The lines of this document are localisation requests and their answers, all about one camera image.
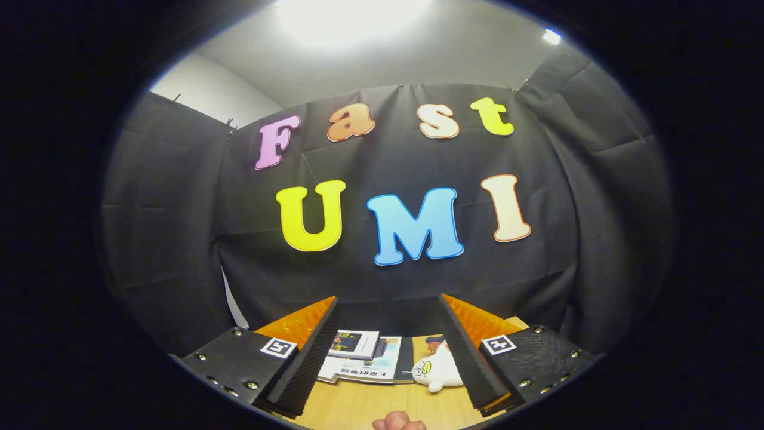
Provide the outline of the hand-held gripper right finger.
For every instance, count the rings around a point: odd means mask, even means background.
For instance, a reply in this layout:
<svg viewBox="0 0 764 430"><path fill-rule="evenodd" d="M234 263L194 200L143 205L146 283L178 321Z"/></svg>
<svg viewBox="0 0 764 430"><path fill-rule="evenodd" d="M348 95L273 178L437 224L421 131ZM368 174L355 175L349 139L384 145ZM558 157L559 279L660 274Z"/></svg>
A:
<svg viewBox="0 0 764 430"><path fill-rule="evenodd" d="M447 294L438 302L445 342L485 418L550 397L600 359L546 325L521 328Z"/></svg>

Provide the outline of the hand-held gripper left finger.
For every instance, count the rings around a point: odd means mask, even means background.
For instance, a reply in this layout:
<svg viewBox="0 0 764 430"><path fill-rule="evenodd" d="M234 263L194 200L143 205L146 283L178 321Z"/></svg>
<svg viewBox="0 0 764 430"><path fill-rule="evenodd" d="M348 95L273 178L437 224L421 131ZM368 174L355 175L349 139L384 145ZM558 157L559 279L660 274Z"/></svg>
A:
<svg viewBox="0 0 764 430"><path fill-rule="evenodd" d="M297 418L335 339L336 306L330 296L257 330L232 327L179 364L235 402Z"/></svg>

